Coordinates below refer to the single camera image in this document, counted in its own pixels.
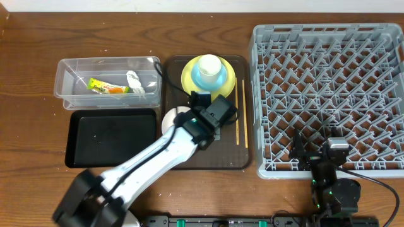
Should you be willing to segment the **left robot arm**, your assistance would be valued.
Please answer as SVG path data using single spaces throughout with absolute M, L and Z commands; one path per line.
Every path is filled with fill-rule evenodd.
M 89 169 L 72 181 L 52 215 L 58 226 L 123 226 L 128 209 L 154 181 L 206 149 L 217 129 L 237 112 L 219 95 L 205 108 L 177 112 L 167 132 L 127 162 L 99 176 Z

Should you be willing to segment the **light blue saucer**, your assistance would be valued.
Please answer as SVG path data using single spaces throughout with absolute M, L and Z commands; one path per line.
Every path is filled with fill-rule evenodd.
M 199 64 L 196 63 L 191 71 L 191 79 L 193 83 L 202 90 L 216 91 L 219 90 L 227 80 L 227 70 L 222 64 L 219 72 L 209 76 L 203 74 L 199 69 Z

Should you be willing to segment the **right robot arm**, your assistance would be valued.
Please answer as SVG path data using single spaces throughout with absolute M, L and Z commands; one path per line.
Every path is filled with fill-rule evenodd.
M 309 170 L 312 175 L 312 199 L 319 211 L 312 218 L 316 226 L 350 224 L 350 215 L 358 211 L 361 186 L 356 180 L 338 178 L 337 168 L 347 162 L 351 147 L 335 128 L 317 151 L 304 147 L 303 135 L 296 129 L 292 150 L 288 157 L 298 160 L 299 170 Z

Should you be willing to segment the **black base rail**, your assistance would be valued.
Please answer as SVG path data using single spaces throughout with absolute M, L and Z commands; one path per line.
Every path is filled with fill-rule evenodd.
M 274 216 L 272 218 L 219 218 L 148 216 L 141 227 L 378 227 L 374 218 L 300 218 Z

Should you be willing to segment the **clear plastic bin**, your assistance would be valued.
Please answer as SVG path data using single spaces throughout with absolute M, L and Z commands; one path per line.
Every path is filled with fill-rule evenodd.
M 153 65 L 159 61 L 155 56 L 63 59 L 57 66 L 54 96 L 63 99 L 67 110 L 159 107 L 162 79 Z M 98 94 L 86 88 L 90 78 L 129 87 L 128 71 L 140 78 L 145 98 L 135 95 L 131 88 L 122 94 Z

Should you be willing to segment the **pale green cup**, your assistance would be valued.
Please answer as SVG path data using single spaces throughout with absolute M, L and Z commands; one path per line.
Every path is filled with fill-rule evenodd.
M 205 83 L 214 83 L 218 78 L 221 68 L 222 63 L 215 55 L 202 55 L 198 60 L 199 73 Z

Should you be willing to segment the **black plastic tray bin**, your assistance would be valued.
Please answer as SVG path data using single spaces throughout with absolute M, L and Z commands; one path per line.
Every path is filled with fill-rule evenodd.
M 66 145 L 68 168 L 117 166 L 155 142 L 157 117 L 150 108 L 77 110 Z

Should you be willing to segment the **white bowl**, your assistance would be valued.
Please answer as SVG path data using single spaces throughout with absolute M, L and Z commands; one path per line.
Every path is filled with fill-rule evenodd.
M 164 135 L 168 131 L 168 129 L 174 125 L 174 119 L 178 113 L 187 112 L 188 110 L 190 110 L 190 108 L 185 106 L 178 106 L 170 109 L 164 115 L 162 120 L 162 126 L 161 126 L 162 134 Z

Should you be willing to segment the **grey dishwasher rack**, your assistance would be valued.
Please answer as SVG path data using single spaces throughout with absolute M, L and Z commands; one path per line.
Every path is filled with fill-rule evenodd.
M 395 23 L 258 25 L 249 42 L 256 172 L 305 179 L 289 158 L 300 131 L 317 151 L 336 129 L 344 169 L 403 176 L 403 30 Z

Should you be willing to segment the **yellow green snack wrapper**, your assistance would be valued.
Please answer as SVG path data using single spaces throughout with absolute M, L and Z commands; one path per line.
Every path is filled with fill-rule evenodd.
M 110 84 L 95 78 L 90 78 L 86 88 L 98 94 L 122 94 L 129 91 L 128 86 Z

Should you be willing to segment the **white tissue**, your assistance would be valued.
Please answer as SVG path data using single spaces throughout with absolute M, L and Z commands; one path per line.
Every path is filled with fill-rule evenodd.
M 145 90 L 141 85 L 140 78 L 134 71 L 128 71 L 126 73 L 128 85 L 135 95 L 140 98 L 145 98 Z

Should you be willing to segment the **dark brown serving tray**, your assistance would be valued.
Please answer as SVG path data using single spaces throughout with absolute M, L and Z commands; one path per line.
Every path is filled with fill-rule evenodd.
M 164 68 L 167 74 L 178 87 L 181 86 L 181 72 L 184 66 L 196 55 L 175 55 L 168 59 Z M 252 130 L 250 121 L 252 119 L 251 113 L 248 108 L 251 106 L 249 101 L 251 89 L 249 85 L 249 66 L 245 58 L 239 55 L 223 55 L 221 56 L 227 60 L 235 71 L 238 85 L 238 98 L 239 98 L 239 145 L 236 145 L 236 130 L 235 123 L 226 125 L 220 129 L 220 140 L 213 141 L 212 144 L 205 151 L 197 151 L 186 162 L 177 165 L 174 170 L 242 170 L 250 165 L 253 158 L 253 144 L 249 137 Z M 242 79 L 245 83 L 246 91 L 246 108 L 247 108 L 247 135 L 248 135 L 248 149 L 245 148 L 244 143 L 244 121 L 243 121 L 243 107 L 242 107 Z M 176 106 L 189 106 L 188 97 L 177 90 L 171 90 L 169 85 L 162 82 L 162 105 L 161 105 L 161 120 L 164 115 Z M 174 91 L 175 100 L 172 101 L 172 92 Z M 227 100 L 235 105 L 235 88 L 232 93 L 227 97 Z

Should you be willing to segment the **yellow plate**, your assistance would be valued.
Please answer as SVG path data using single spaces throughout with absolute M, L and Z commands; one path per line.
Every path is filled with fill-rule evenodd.
M 191 71 L 192 71 L 194 65 L 196 63 L 198 63 L 198 60 L 201 56 L 202 55 L 199 55 L 199 56 L 191 59 L 184 66 L 184 69 L 182 70 L 181 85 L 182 85 L 183 90 L 188 94 L 191 94 L 192 91 L 205 91 L 205 90 L 202 90 L 201 88 L 198 88 L 191 79 Z M 221 63 L 225 66 L 225 68 L 227 70 L 227 80 L 226 80 L 225 84 L 219 90 L 209 91 L 211 94 L 212 101 L 218 95 L 223 95 L 224 97 L 228 97 L 235 87 L 235 80 L 236 80 L 235 71 L 234 71 L 233 67 L 230 65 L 230 63 L 227 60 L 225 60 L 223 57 L 219 57 L 219 56 L 217 56 L 217 57 L 220 59 Z

